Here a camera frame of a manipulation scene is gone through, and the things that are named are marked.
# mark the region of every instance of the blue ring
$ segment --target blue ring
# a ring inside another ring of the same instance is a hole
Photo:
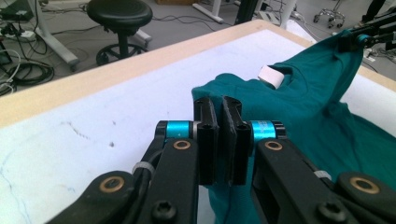
[[[170,120],[166,126],[166,138],[188,138],[190,122],[185,120]]]
[[[276,129],[273,122],[268,120],[253,120],[250,123],[253,129],[254,146],[264,138],[276,138]]]

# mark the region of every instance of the stool base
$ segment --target stool base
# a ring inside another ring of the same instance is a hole
[[[126,57],[121,57],[120,45],[114,44],[99,50],[99,52],[96,54],[96,63],[98,65],[113,63],[120,59],[129,58],[143,52],[147,52],[147,50],[134,44],[128,44],[128,55]]]

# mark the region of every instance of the black stool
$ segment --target black stool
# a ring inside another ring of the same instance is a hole
[[[87,5],[87,14],[93,21],[103,25],[106,31],[111,30],[119,37],[119,44],[107,46],[97,53],[98,65],[109,63],[108,55],[119,60],[147,51],[128,44],[128,36],[136,34],[140,27],[152,19],[151,8],[146,3],[140,0],[91,0]],[[119,47],[119,53],[113,50],[116,47]]]

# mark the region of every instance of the equipment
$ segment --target equipment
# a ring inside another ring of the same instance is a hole
[[[0,10],[0,18],[3,21],[29,21],[33,12],[27,0],[16,0]]]
[[[392,8],[373,21],[368,21],[362,27],[351,29],[349,34],[339,39],[341,52],[359,48],[370,48],[378,43],[386,43],[385,49],[396,48],[396,12]]]
[[[198,185],[244,185],[253,153],[252,198],[263,223],[396,221],[395,191],[357,173],[333,188],[280,122],[243,121],[241,112],[224,96],[217,118],[205,97],[194,102],[194,121],[160,121],[132,175],[100,175],[49,223],[196,223]]]

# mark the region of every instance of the cloth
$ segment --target cloth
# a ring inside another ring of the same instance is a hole
[[[345,32],[271,65],[285,75],[277,90],[257,79],[221,74],[194,88],[193,99],[209,96],[219,117],[222,96],[236,98],[242,102],[243,120],[280,120],[288,138],[333,180],[342,172],[358,171],[396,189],[395,137],[351,114],[339,102],[362,59],[362,49],[337,50],[338,38]],[[250,158],[245,186],[208,187],[216,223],[260,223],[250,199],[252,166]]]

